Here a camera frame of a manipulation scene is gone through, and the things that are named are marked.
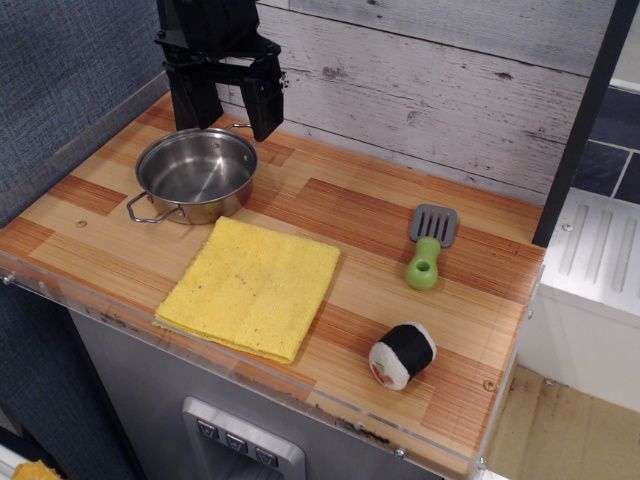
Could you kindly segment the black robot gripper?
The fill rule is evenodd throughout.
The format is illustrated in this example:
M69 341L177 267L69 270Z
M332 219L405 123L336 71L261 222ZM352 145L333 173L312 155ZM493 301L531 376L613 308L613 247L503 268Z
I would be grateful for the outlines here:
M284 120L279 45L258 33L254 1L160 1L155 42L165 55L177 129L207 129L223 114L216 82L240 83L255 141Z

